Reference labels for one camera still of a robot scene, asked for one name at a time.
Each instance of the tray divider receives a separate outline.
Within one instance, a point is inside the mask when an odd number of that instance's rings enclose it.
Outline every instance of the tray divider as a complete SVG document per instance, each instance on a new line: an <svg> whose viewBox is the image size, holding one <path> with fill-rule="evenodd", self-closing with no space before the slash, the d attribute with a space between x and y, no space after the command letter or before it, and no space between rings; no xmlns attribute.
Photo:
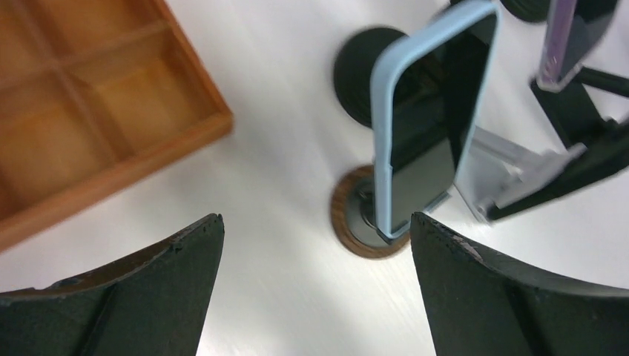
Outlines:
<svg viewBox="0 0 629 356"><path fill-rule="evenodd" d="M108 52L116 50L117 48L124 47L135 42L140 42L143 39L159 33L164 33L168 31L168 29L169 26L166 22L158 20L136 31L126 33L116 40L106 42L103 45L98 46L92 50L87 50L81 53L67 56L61 60L60 64L62 67L71 67L78 63L86 62L99 56L105 55Z"/></svg>
<svg viewBox="0 0 629 356"><path fill-rule="evenodd" d="M50 60L50 68L66 91L71 102L81 116L86 120L90 132L97 139L99 146L105 151L110 163L121 162L133 155L131 146L126 142L124 136L119 131L116 132L114 125L109 125L95 115L89 105L81 97L79 90L73 85L69 75L64 71L62 62L55 56L53 48L46 40L45 34L37 25L35 19L30 15L29 10L22 0L11 0L18 14L22 17L29 31L33 34L37 46L44 56Z"/></svg>

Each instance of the light blue phone case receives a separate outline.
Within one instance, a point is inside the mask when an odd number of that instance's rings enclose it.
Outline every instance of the light blue phone case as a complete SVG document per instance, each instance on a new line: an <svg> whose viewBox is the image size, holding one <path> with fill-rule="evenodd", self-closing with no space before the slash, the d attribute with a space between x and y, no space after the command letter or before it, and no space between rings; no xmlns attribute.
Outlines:
<svg viewBox="0 0 629 356"><path fill-rule="evenodd" d="M478 103L482 100L487 71L493 62L495 52L493 42L501 23L498 5L490 0L466 0L454 5L424 29L391 44L375 63L370 85L375 145L375 222L379 232L389 239L401 237L410 227L410 223L407 223L396 231L392 231L392 166L390 161L395 86L402 73L410 65L488 16L495 16L495 30L491 38L492 43L490 44L487 66L478 92L477 105L458 166L461 167L465 165L464 162L470 149L478 116ZM458 169L455 173L455 186L460 172L461 170ZM470 205L474 202L466 200L466 203Z"/></svg>

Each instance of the phone screen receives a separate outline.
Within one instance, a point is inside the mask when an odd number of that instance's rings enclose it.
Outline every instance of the phone screen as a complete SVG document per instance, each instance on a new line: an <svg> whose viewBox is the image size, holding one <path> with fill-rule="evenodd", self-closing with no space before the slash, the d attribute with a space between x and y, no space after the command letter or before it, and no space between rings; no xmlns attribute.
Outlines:
<svg viewBox="0 0 629 356"><path fill-rule="evenodd" d="M393 121L394 230L406 224L412 213L429 211L443 201L454 184L475 116L495 29L495 15L488 16L429 54L441 66L437 90L430 99L409 107L406 114L414 115L412 124L422 127L421 134L411 140L401 139L406 132L401 126L408 122Z"/></svg>
<svg viewBox="0 0 629 356"><path fill-rule="evenodd" d="M607 32L618 0L553 0L537 84L560 91Z"/></svg>

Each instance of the purple phone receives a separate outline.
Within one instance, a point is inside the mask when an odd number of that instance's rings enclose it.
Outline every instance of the purple phone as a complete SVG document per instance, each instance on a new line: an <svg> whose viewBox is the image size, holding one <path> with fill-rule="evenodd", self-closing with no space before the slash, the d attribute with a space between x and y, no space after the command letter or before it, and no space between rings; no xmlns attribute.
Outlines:
<svg viewBox="0 0 629 356"><path fill-rule="evenodd" d="M607 32L619 0L552 0L537 85L558 92Z"/></svg>

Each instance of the smartphone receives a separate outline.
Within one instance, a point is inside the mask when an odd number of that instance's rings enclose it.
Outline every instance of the smartphone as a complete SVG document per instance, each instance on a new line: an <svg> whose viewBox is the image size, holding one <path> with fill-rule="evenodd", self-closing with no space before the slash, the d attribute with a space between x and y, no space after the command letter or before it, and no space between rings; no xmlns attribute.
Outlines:
<svg viewBox="0 0 629 356"><path fill-rule="evenodd" d="M455 184L475 128L499 18L493 1L462 1L389 46L376 62L371 81L375 227L382 238L408 232L411 215L444 201ZM425 128L423 133L401 150L392 138L393 90L401 73L427 56L441 63L444 78L437 94L415 110L414 125ZM403 166L394 164L401 151L412 152Z"/></svg>
<svg viewBox="0 0 629 356"><path fill-rule="evenodd" d="M559 92L607 32L618 0L552 0L537 85Z"/></svg>

